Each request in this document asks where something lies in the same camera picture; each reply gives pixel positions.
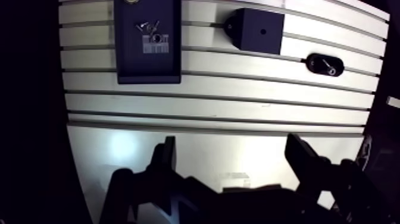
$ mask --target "dark background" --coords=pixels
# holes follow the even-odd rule
[[[367,174],[400,211],[400,1],[365,0],[392,14],[376,99]],[[58,2],[1,3],[0,219],[9,223],[90,223],[70,150],[60,69]]]

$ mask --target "white surface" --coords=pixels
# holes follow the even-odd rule
[[[338,43],[379,56],[384,56],[385,54],[386,43],[383,41],[349,29],[297,15],[285,15],[283,31]]]
[[[66,94],[68,110],[364,125],[369,112],[260,102]]]
[[[320,43],[302,41],[294,38],[282,38],[280,54],[291,57],[306,58],[312,53],[320,53],[340,58],[346,68],[369,71],[380,74],[383,61],[345,49],[335,48]]]
[[[382,38],[386,38],[388,35],[389,25],[385,22],[324,0],[245,0],[243,2],[256,3],[254,8],[259,8],[260,6],[257,4],[261,4],[274,7],[268,7],[268,10],[280,11],[279,9],[283,8],[314,15],[372,33]],[[183,1],[182,20],[222,23],[229,12],[238,8],[243,7],[238,4],[229,5],[229,1],[226,1],[226,4]],[[60,6],[59,21],[61,24],[112,19],[112,2],[93,2]]]
[[[296,189],[299,182],[284,157],[286,137],[205,135],[193,133],[140,132],[134,130],[68,127],[78,177],[93,222],[98,223],[105,193],[113,171],[127,167],[141,172],[149,164],[154,146],[168,135],[176,136],[177,167],[183,177],[194,176],[211,189],[221,192],[223,185],[250,187],[281,184]],[[354,160],[362,138],[302,138],[317,153],[339,164]],[[228,173],[244,173],[247,179],[224,179]],[[326,207],[333,198],[318,202]]]
[[[351,34],[351,31],[344,32],[342,35],[340,35],[340,32],[337,32],[337,30],[334,28],[335,26],[329,27],[329,29],[327,29],[328,32],[326,33],[329,35],[337,33],[336,36],[332,36],[335,37],[338,42],[341,42],[342,40],[352,40],[348,37],[348,34]],[[301,30],[306,30],[302,26],[296,29],[299,31],[298,33],[300,34]],[[364,48],[375,48],[375,46],[382,45],[382,51],[385,49],[385,43],[382,41],[378,41],[376,39],[369,38],[368,36],[359,34],[356,34],[355,37],[356,38],[353,38],[352,42],[356,42],[356,45],[361,43],[362,46],[365,46]],[[369,38],[372,41],[365,42],[362,41],[363,38]],[[86,26],[62,28],[60,29],[60,44],[61,46],[113,45],[114,26]],[[200,46],[204,48],[238,50],[235,46],[231,44],[230,39],[225,35],[222,29],[216,29],[213,27],[182,26],[182,46]],[[353,69],[364,70],[371,73],[379,74],[382,68],[382,60],[378,58],[373,58],[364,54],[359,54],[353,51],[348,51],[320,43],[303,41],[300,39],[288,37],[282,38],[282,46],[280,52],[281,55],[307,58],[307,56],[309,56],[311,53],[316,52],[339,57],[343,60],[345,67],[350,67]]]
[[[61,66],[63,69],[115,68],[115,52],[111,49],[61,51]],[[182,70],[320,83],[371,92],[378,84],[377,77],[350,71],[330,77],[309,72],[304,63],[212,52],[182,51]]]
[[[241,7],[229,5],[228,2],[226,4],[216,4],[212,2],[183,1],[182,21],[224,23],[227,16],[238,8]],[[60,23],[113,20],[110,10],[113,10],[113,4],[110,2],[64,5],[60,7]],[[382,21],[379,21],[379,23],[384,24],[386,28],[388,26]],[[374,23],[368,25],[368,27],[373,26],[377,25]],[[383,41],[323,21],[297,15],[285,15],[283,31],[351,46],[380,56],[383,56],[385,52],[386,43]]]
[[[271,0],[239,0],[243,2],[270,5]],[[315,15],[386,38],[389,25],[369,15],[325,0],[281,0],[285,9]]]
[[[400,108],[400,99],[396,99],[394,97],[388,97],[387,104],[391,105],[392,107]]]
[[[158,119],[135,116],[103,116],[88,114],[68,115],[70,121],[78,122],[110,122],[123,125],[151,126],[154,128],[189,128],[206,129],[217,131],[240,131],[251,133],[251,135],[265,135],[266,132],[285,133],[359,133],[364,131],[363,127],[340,127],[323,125],[281,125],[274,123],[245,123],[245,122],[216,122],[206,120],[179,120],[179,119]]]
[[[348,5],[351,5],[353,7],[359,8],[363,11],[366,11],[368,13],[374,14],[384,20],[389,20],[390,19],[390,15],[387,12],[384,12],[378,8],[372,7],[369,4],[363,3],[360,0],[335,0],[335,1],[339,1],[339,2],[343,2],[346,3]]]
[[[374,96],[337,89],[260,80],[183,75],[178,85],[118,85],[116,73],[64,73],[64,89],[232,97],[370,108]]]

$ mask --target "barcode label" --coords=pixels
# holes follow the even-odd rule
[[[143,53],[144,54],[167,54],[169,53],[168,35],[161,35],[161,41],[153,43],[149,35],[143,35]]]

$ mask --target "black plastic part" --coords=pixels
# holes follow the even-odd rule
[[[345,70],[340,58],[323,54],[310,54],[305,60],[305,64],[310,72],[326,76],[337,77]]]
[[[119,84],[180,83],[181,10],[175,0],[114,0]],[[157,24],[157,31],[140,30],[144,23]]]
[[[138,218],[138,205],[153,203],[170,223],[352,223],[397,222],[366,175],[353,161],[340,166],[318,154],[296,135],[289,135],[285,156],[300,180],[294,192],[279,185],[257,189],[232,188],[218,194],[195,178],[183,179],[172,170],[174,137],[156,146],[142,173],[114,172],[101,224],[126,223],[129,207]],[[316,203],[319,192],[332,192],[342,214]]]
[[[225,21],[224,30],[243,51],[280,54],[284,19],[284,14],[241,8]]]

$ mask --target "white slatwall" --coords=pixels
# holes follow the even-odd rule
[[[228,172],[247,173],[252,187],[295,189],[283,156],[288,132],[315,135],[304,139],[334,163],[355,158],[382,69],[387,13],[356,0],[183,1],[182,83],[118,85],[113,2],[61,2],[68,117],[105,127],[68,127],[95,223],[102,196],[93,192],[107,190],[118,167],[143,170],[166,135],[177,136],[178,172],[216,191],[238,184],[219,179]],[[280,55],[240,51],[215,28],[243,7],[285,14]],[[310,73],[301,60],[316,52],[341,58],[346,70]]]

